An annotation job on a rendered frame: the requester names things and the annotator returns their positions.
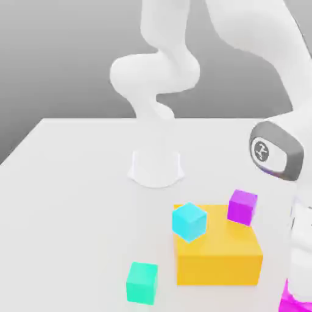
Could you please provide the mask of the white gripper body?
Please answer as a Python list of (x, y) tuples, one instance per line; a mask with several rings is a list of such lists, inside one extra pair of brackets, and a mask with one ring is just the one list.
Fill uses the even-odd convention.
[(312, 303), (312, 239), (292, 232), (288, 290), (299, 302)]

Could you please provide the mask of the small magenta cube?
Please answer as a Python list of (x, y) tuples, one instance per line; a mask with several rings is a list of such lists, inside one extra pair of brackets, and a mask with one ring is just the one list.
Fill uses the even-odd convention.
[(288, 280), (286, 280), (278, 312), (312, 312), (312, 302), (299, 302), (296, 300), (288, 291)]

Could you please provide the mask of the small green cube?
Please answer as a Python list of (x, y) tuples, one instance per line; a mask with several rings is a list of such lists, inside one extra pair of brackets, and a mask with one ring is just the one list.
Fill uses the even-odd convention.
[(158, 265), (134, 261), (126, 280), (128, 302), (153, 305), (158, 287)]

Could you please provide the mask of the large orange box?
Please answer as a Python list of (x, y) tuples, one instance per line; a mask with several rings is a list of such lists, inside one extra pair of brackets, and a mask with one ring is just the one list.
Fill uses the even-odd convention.
[(204, 235), (187, 243), (174, 234), (179, 286), (255, 286), (263, 252), (251, 226), (227, 219), (227, 205), (199, 205), (208, 213)]

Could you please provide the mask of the small purple cube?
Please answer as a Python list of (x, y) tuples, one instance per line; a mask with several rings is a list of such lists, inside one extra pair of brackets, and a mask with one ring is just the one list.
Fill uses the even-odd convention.
[(243, 190), (235, 190), (229, 200), (227, 219), (250, 226), (258, 196)]

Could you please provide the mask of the small cyan cube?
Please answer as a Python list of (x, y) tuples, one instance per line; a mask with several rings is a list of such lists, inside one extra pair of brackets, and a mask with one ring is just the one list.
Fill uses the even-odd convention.
[(172, 212), (172, 231), (187, 243), (204, 235), (207, 224), (208, 213), (191, 202)]

